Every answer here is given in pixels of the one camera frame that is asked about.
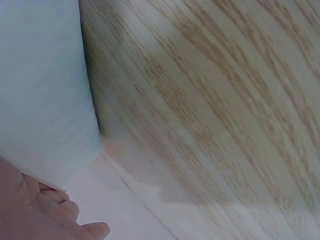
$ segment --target skin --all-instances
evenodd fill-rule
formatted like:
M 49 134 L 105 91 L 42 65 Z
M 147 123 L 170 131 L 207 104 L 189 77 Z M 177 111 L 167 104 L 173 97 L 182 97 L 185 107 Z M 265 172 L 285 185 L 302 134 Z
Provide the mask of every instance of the skin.
M 21 174 L 0 157 L 0 239 L 103 240 L 104 222 L 76 223 L 79 208 L 62 191 Z

